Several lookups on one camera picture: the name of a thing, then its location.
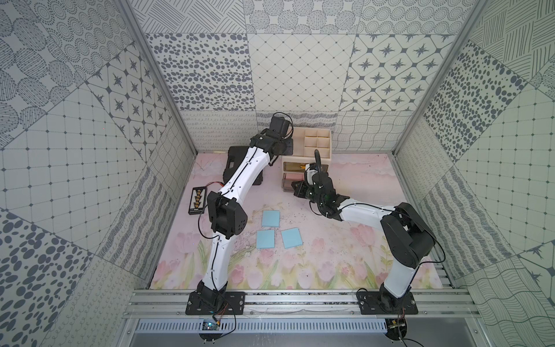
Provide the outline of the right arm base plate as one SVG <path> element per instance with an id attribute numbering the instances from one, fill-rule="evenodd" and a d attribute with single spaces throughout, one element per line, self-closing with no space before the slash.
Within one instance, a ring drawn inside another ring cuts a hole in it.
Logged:
<path id="1" fill-rule="evenodd" d="M 416 300 L 409 291 L 402 298 L 396 298 L 387 291 L 367 291 L 359 289 L 356 299 L 362 315 L 417 315 Z"/>

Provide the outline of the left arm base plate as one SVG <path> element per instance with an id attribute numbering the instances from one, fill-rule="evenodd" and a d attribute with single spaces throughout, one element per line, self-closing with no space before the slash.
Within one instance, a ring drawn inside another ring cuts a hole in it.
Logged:
<path id="1" fill-rule="evenodd" d="M 186 315 L 243 315 L 246 293 L 227 291 L 207 293 L 194 291 L 190 293 L 186 305 Z"/>

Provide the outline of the pink sticky note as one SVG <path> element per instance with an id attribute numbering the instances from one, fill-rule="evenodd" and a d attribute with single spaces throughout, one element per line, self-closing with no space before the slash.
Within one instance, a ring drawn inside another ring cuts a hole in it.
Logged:
<path id="1" fill-rule="evenodd" d="M 285 179 L 291 181 L 303 181 L 304 175 L 302 173 L 286 173 Z"/>

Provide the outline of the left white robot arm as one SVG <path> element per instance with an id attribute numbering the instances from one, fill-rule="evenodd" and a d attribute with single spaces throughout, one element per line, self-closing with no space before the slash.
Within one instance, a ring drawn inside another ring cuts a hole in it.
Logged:
<path id="1" fill-rule="evenodd" d="M 278 157 L 289 154 L 291 138 L 290 134 L 281 135 L 270 130 L 255 135 L 233 176 L 220 191 L 211 192 L 207 197 L 212 249 L 207 272 L 197 291 L 211 305 L 224 296 L 235 242 L 247 226 L 245 198 L 263 169 L 273 165 Z"/>

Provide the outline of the grey transparent drawer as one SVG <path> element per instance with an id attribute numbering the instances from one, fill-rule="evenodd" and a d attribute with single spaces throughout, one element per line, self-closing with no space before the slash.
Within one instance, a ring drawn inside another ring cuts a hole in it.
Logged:
<path id="1" fill-rule="evenodd" d="M 283 171 L 285 173 L 301 173 L 306 171 L 306 163 L 297 163 L 285 161 L 283 162 Z"/>

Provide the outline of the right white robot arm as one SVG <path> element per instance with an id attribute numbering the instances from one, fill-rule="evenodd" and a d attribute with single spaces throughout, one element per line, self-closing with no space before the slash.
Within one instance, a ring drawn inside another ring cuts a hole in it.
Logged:
<path id="1" fill-rule="evenodd" d="M 423 259 L 436 245 L 434 234 L 413 206 L 402 202 L 394 207 L 379 207 L 359 202 L 338 194 L 329 175 L 315 170 L 291 186 L 296 197 L 316 205 L 323 217 L 362 224 L 384 233 L 394 261 L 380 285 L 378 302 L 386 312 L 401 307 Z"/>

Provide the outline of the beige desk organizer cabinet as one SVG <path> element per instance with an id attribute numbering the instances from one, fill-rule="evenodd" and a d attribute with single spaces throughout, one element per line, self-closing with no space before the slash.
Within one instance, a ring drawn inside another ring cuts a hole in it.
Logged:
<path id="1" fill-rule="evenodd" d="M 332 133 L 327 128 L 296 127 L 291 136 L 293 153 L 282 156 L 282 162 L 308 164 L 315 162 L 315 150 L 321 163 L 330 165 L 332 160 Z"/>

